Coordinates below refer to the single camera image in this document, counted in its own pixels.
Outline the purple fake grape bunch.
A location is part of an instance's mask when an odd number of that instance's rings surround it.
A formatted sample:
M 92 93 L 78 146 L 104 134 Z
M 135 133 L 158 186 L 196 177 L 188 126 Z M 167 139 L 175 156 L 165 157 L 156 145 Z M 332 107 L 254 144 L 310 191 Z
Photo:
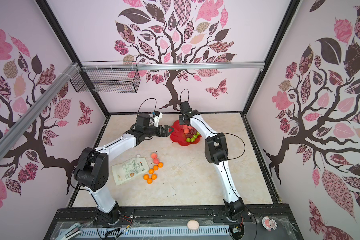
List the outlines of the purple fake grape bunch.
M 195 128 L 192 128 L 192 129 L 188 129 L 188 132 L 185 133 L 185 136 L 186 136 L 186 139 L 187 138 L 193 138 L 194 136 L 197 135 L 197 130 Z

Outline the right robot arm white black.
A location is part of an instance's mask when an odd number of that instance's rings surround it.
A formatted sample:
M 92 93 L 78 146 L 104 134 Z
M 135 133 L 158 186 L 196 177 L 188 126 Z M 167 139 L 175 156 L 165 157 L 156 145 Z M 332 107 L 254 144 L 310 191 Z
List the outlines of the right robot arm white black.
M 214 165 L 221 181 L 227 218 L 231 222 L 236 222 L 245 211 L 245 204 L 230 172 L 225 134 L 214 131 L 197 110 L 182 110 L 179 123 L 195 128 L 205 139 L 205 157 L 208 163 Z

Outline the red flower-shaped fruit bowl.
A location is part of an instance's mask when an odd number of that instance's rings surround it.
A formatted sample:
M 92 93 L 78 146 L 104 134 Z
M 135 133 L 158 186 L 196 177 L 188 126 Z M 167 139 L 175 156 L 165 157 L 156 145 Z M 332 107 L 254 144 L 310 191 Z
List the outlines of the red flower-shaped fruit bowl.
M 186 136 L 184 133 L 184 129 L 183 129 L 183 125 L 179 125 L 179 120 L 175 121 L 172 125 L 172 127 L 175 129 L 174 131 L 172 131 L 172 134 L 170 135 L 170 138 L 173 142 L 178 143 L 179 145 L 186 147 L 189 145 L 194 145 L 200 142 L 202 136 L 198 136 L 197 139 L 195 139 L 195 141 L 192 142 L 186 142 Z

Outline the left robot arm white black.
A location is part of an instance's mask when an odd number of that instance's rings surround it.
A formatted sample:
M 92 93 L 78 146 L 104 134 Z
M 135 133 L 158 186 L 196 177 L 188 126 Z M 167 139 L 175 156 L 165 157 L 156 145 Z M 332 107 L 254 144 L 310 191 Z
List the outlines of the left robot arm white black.
M 158 111 L 152 114 L 140 113 L 121 137 L 100 147 L 85 148 L 80 154 L 73 178 L 90 193 L 97 204 L 99 216 L 107 224 L 114 225 L 122 219 L 119 204 L 107 186 L 110 163 L 144 141 L 169 137 L 175 130 L 171 126 L 160 125 L 161 118 L 162 114 Z

